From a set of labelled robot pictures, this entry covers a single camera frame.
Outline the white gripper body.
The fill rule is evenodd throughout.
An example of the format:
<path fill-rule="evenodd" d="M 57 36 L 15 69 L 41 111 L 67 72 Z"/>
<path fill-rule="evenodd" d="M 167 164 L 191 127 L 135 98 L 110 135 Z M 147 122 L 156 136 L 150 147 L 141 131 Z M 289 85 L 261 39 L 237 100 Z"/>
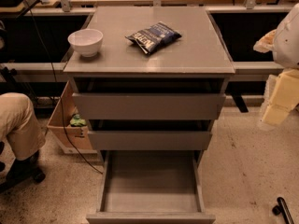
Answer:
<path fill-rule="evenodd" d="M 266 81 L 258 127 L 270 131 L 280 125 L 299 105 L 299 71 L 284 69 Z"/>

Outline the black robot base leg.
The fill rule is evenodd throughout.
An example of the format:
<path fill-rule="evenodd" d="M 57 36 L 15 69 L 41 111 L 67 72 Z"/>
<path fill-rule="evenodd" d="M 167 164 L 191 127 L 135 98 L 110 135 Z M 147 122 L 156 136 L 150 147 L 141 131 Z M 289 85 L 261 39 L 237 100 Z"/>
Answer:
<path fill-rule="evenodd" d="M 288 205 L 283 197 L 277 197 L 278 204 L 272 208 L 275 216 L 282 215 L 286 224 L 294 224 Z"/>

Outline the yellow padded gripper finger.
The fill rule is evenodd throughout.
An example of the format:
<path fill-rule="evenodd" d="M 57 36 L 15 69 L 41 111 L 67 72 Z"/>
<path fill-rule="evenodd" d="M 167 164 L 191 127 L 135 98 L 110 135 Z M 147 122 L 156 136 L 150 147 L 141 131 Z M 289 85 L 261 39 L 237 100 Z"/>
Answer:
<path fill-rule="evenodd" d="M 261 53 L 266 53 L 268 51 L 271 51 L 273 49 L 275 34 L 276 34 L 276 29 L 265 34 L 254 44 L 253 49 Z"/>

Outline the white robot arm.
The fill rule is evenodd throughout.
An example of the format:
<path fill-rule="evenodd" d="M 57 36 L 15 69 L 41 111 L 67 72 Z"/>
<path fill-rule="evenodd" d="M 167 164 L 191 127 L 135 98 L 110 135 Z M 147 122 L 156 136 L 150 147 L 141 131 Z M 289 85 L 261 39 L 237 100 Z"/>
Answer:
<path fill-rule="evenodd" d="M 261 53 L 271 51 L 274 62 L 283 67 L 279 75 L 268 77 L 264 89 L 258 127 L 270 131 L 299 105 L 299 4 L 253 49 Z"/>

